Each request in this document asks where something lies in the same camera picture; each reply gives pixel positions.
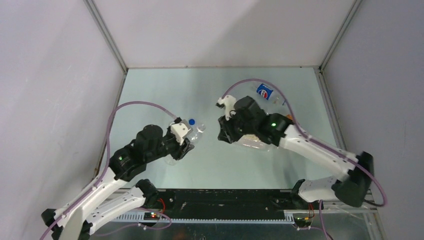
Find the clear unlabelled plastic bottle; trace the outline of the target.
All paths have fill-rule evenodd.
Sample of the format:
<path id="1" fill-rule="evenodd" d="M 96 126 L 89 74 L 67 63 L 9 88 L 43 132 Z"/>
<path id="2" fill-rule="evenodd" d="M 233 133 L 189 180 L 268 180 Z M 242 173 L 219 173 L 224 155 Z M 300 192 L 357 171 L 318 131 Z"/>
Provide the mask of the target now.
<path id="1" fill-rule="evenodd" d="M 195 125 L 191 125 L 193 131 L 186 138 L 188 138 L 190 140 L 190 142 L 194 146 L 196 146 L 200 142 L 200 140 L 201 140 L 201 138 L 202 138 L 202 136 L 203 136 L 203 134 L 206 130 L 206 126 L 202 122 L 198 121 L 196 118 L 189 117 L 186 120 L 189 122 L 189 119 L 194 119 Z M 166 156 L 164 158 L 164 162 L 166 164 L 170 165 L 170 166 L 174 166 L 178 163 L 178 161 L 174 160 L 172 158 L 172 156 Z"/>

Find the cream label clear bottle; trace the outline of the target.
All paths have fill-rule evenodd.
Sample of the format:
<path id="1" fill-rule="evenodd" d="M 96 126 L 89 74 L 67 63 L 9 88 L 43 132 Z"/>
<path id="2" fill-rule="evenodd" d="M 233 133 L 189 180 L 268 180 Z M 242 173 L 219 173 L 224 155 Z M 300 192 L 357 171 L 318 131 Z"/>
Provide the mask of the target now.
<path id="1" fill-rule="evenodd" d="M 263 151 L 263 152 L 270 152 L 274 149 L 277 149 L 277 147 L 275 145 L 264 143 L 254 134 L 243 135 L 234 144 L 238 145 L 238 146 L 250 148 L 250 149 L 255 149 L 255 150 L 258 150 L 258 151 Z"/>

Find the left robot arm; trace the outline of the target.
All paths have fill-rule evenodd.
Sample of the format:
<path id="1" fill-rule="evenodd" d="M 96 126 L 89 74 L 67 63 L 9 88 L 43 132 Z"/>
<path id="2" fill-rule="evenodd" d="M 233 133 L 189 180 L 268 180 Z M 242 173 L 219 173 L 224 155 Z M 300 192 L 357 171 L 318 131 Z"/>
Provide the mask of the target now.
<path id="1" fill-rule="evenodd" d="M 195 147 L 189 139 L 192 132 L 192 127 L 180 119 L 169 125 L 166 132 L 158 125 L 145 126 L 135 139 L 114 153 L 105 171 L 96 176 L 74 200 L 62 208 L 48 208 L 41 214 L 51 237 L 54 240 L 61 237 L 76 210 L 82 214 L 77 238 L 87 240 L 101 226 L 129 210 L 156 206 L 159 192 L 149 179 L 141 179 L 121 196 L 107 203 L 104 201 L 144 172 L 147 164 L 168 155 L 175 161 L 181 160 Z"/>

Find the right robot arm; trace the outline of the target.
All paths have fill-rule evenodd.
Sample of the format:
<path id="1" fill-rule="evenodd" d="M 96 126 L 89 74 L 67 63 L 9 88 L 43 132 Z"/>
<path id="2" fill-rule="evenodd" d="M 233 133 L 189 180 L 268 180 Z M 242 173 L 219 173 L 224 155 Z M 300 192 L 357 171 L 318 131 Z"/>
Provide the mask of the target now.
<path id="1" fill-rule="evenodd" d="M 316 180 L 298 180 L 292 189 L 291 204 L 304 209 L 316 201 L 339 200 L 359 208 L 374 176 L 374 158 L 368 152 L 355 154 L 329 146 L 307 134 L 299 125 L 280 113 L 266 113 L 250 96 L 237 100 L 231 95 L 216 104 L 224 110 L 218 119 L 218 140 L 236 143 L 254 135 L 267 145 L 297 153 L 327 168 L 332 176 Z"/>

